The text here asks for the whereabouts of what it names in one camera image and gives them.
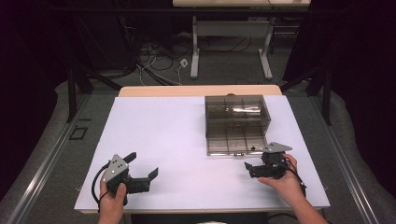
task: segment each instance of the white table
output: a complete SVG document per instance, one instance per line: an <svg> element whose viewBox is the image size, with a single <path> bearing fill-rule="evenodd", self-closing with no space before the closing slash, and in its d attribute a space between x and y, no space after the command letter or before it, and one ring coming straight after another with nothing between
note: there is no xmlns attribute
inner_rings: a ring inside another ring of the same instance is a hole
<svg viewBox="0 0 396 224"><path fill-rule="evenodd" d="M317 209L329 207L326 193L285 96L264 96L272 118L268 142L290 147L307 185L307 199ZM96 213L91 195L93 177L112 156L137 158L132 177L145 177L159 167L150 192L128 195L126 213L215 213L290 210L276 192L250 178L244 161L258 165L258 156L206 156L205 98L117 97L94 153L75 209Z"/></svg>
<svg viewBox="0 0 396 224"><path fill-rule="evenodd" d="M174 7L286 7L308 8L310 0L173 0ZM259 49L262 71L266 79L272 79L267 53L275 26L275 18L268 21L198 21L192 17L191 78L198 78L198 36L252 36L264 37Z"/></svg>

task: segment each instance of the forearm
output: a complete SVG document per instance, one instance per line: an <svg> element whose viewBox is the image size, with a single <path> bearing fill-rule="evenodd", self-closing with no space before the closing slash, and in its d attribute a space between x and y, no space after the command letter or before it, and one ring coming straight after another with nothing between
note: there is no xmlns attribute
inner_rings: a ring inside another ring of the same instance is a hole
<svg viewBox="0 0 396 224"><path fill-rule="evenodd" d="M321 224L328 222L320 215L320 213L305 198L294 202L290 205L301 224L315 223Z"/></svg>

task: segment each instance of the clear plastic box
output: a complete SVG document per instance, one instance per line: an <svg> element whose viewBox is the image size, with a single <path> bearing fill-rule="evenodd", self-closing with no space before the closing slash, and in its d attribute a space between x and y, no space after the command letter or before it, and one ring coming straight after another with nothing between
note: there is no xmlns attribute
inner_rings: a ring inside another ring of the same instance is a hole
<svg viewBox="0 0 396 224"><path fill-rule="evenodd" d="M271 122L262 95L206 96L207 155L262 153Z"/></svg>

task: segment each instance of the hand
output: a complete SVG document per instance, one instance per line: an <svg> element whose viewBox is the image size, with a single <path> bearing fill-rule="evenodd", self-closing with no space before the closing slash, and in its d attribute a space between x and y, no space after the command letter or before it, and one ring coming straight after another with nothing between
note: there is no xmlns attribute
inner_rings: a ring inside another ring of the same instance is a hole
<svg viewBox="0 0 396 224"><path fill-rule="evenodd" d="M118 224L123 214L123 199L126 195L126 186L121 183L116 195L108 191L105 181L100 181L100 217L99 224Z"/></svg>
<svg viewBox="0 0 396 224"><path fill-rule="evenodd" d="M283 157L292 164L290 169L297 169L297 160L289 154L283 154ZM305 200L299 180L292 172L286 172L280 179L259 177L258 180L265 185L273 187L290 206L294 206L300 200Z"/></svg>

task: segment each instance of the desk leg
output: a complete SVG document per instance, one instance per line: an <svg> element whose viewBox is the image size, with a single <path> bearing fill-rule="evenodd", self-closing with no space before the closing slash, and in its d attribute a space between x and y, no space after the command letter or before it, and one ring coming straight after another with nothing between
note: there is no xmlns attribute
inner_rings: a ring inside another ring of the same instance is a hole
<svg viewBox="0 0 396 224"><path fill-rule="evenodd" d="M268 49L270 48L270 42L273 35L274 26L275 26L275 17L270 18L268 22L267 32L265 35L264 46L262 49L259 49L260 60L262 62L262 70L264 72L265 78L268 80L271 80L273 78L270 69L270 64L268 63L267 54L268 54Z"/></svg>
<svg viewBox="0 0 396 224"><path fill-rule="evenodd" d="M191 61L191 78L198 78L198 34L197 34L197 18L192 17L192 61Z"/></svg>

